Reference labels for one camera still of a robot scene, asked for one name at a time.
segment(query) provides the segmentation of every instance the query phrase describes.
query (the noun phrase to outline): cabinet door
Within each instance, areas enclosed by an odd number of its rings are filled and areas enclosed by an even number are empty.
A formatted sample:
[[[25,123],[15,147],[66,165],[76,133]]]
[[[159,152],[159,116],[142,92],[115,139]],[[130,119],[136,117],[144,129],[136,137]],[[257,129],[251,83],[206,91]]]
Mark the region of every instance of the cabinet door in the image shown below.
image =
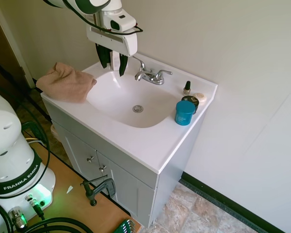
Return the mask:
[[[148,226],[154,201],[154,190],[98,151],[97,157],[100,167],[105,166],[103,175],[114,179],[116,188],[114,200],[127,209],[133,218]]]
[[[54,124],[54,126],[73,168],[88,180],[101,177],[96,150],[58,124]],[[93,185],[97,186],[100,182],[93,182]]]

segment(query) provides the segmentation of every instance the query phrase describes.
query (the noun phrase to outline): connector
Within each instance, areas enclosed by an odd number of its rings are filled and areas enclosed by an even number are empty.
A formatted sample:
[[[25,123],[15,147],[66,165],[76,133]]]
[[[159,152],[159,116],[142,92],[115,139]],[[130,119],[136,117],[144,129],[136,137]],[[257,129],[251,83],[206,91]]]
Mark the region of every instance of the connector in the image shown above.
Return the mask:
[[[27,228],[28,223],[20,207],[14,207],[8,214],[18,231]]]
[[[37,215],[40,218],[44,219],[44,213],[43,213],[43,211],[42,211],[41,206],[39,205],[39,203],[36,202],[36,204],[34,206],[32,206],[32,207],[33,207],[34,211],[37,213]]]
[[[26,200],[26,201],[31,201],[31,200],[32,200],[32,195],[31,195],[31,194],[27,195],[27,196],[25,197],[25,200]]]

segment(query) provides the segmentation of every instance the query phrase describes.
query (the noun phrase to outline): wooden table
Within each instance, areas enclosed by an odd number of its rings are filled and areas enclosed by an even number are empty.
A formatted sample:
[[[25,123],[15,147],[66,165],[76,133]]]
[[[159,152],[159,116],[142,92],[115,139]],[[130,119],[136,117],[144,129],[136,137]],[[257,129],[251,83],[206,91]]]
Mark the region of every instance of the wooden table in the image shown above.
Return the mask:
[[[38,143],[32,143],[31,146],[45,164],[48,151]],[[124,220],[132,219],[102,194],[96,196],[97,205],[91,206],[85,196],[84,188],[80,186],[83,179],[53,154],[51,154],[49,168],[55,173],[56,184],[53,191],[53,202],[44,210],[45,218],[73,218],[84,223],[94,233],[113,233]],[[70,186],[73,189],[67,194]],[[29,225],[39,221],[41,219],[35,216],[29,221]],[[139,232],[141,226],[136,220],[134,222],[136,223],[135,232]]]

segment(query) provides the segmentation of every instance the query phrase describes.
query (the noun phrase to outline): small round container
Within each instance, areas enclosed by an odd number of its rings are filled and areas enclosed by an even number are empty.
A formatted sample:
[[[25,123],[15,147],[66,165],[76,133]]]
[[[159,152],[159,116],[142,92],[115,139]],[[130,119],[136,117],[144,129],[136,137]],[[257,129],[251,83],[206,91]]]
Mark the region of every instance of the small round container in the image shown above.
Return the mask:
[[[197,109],[198,109],[198,105],[199,105],[198,99],[196,99],[194,96],[185,96],[182,98],[182,100],[189,101],[195,105],[195,112],[194,112],[194,114],[195,114]]]
[[[195,93],[193,96],[198,99],[200,104],[204,104],[207,100],[207,97],[202,93]]]
[[[195,105],[189,101],[182,100],[177,103],[175,122],[179,125],[188,125],[195,112]]]

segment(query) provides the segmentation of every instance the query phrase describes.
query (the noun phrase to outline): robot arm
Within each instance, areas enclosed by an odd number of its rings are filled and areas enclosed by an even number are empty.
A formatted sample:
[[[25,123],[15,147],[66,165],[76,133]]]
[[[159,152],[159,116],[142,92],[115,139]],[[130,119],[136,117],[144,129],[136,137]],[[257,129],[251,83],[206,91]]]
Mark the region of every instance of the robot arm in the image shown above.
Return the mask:
[[[136,20],[122,9],[121,0],[43,0],[60,8],[73,8],[81,15],[94,15],[100,27],[125,32],[136,26]]]
[[[121,0],[43,0],[47,4],[68,8],[87,23],[87,37],[96,43],[102,66],[110,62],[110,51],[121,54],[120,75],[124,74],[127,56],[137,52],[137,35],[142,32],[136,20],[122,9]]]

